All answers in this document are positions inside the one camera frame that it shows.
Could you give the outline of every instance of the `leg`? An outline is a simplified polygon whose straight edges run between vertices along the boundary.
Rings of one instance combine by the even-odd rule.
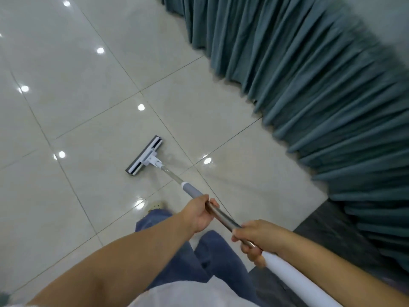
[[[136,232],[149,228],[158,224],[159,222],[171,217],[172,213],[165,209],[155,209],[148,213],[147,216],[142,218],[136,223]],[[206,271],[202,268],[200,262],[195,256],[192,247],[189,242],[186,242],[181,246],[179,251],[174,255],[171,261],[156,276],[152,283],[148,286],[148,289],[152,289],[161,284],[171,283],[174,281],[188,280],[197,282],[207,282],[210,277]]]
[[[263,306],[243,262],[217,232],[204,234],[195,254],[209,275],[222,279],[241,298]]]

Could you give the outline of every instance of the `mop head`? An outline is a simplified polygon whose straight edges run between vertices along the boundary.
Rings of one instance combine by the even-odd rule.
[[[132,164],[129,165],[128,168],[126,168],[126,172],[128,172],[130,175],[136,175],[139,170],[144,165],[149,164],[149,158],[151,156],[156,156],[156,150],[160,147],[162,144],[163,140],[159,136],[153,137],[151,142],[145,147],[145,149],[136,157],[136,159],[132,162]]]

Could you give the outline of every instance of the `hand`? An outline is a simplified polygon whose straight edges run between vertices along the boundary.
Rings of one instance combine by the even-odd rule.
[[[292,240],[293,236],[296,235],[283,227],[264,220],[249,221],[244,223],[242,227],[233,230],[233,242],[247,239],[270,253],[280,253],[284,243]],[[241,244],[242,252],[247,254],[250,261],[259,267],[265,267],[265,259],[261,256],[262,250],[260,248],[250,248],[243,243]]]
[[[214,216],[207,212],[207,210],[205,209],[205,202],[208,200],[208,194],[194,198],[189,201],[180,212],[183,220],[192,230],[192,235],[204,230],[214,218]],[[220,205],[214,198],[210,199],[210,203],[215,205],[217,208],[220,207]]]

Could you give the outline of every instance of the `glossy floor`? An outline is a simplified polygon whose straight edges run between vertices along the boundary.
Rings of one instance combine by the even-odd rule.
[[[148,201],[182,209],[161,171],[125,173],[154,135],[239,223],[294,229],[326,199],[158,0],[0,0],[0,90],[0,291],[14,302],[133,232]]]

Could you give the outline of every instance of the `curtain fold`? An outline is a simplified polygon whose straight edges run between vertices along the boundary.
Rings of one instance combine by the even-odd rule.
[[[393,52],[339,0],[162,1],[215,74],[241,84],[273,136],[407,268],[409,76]]]

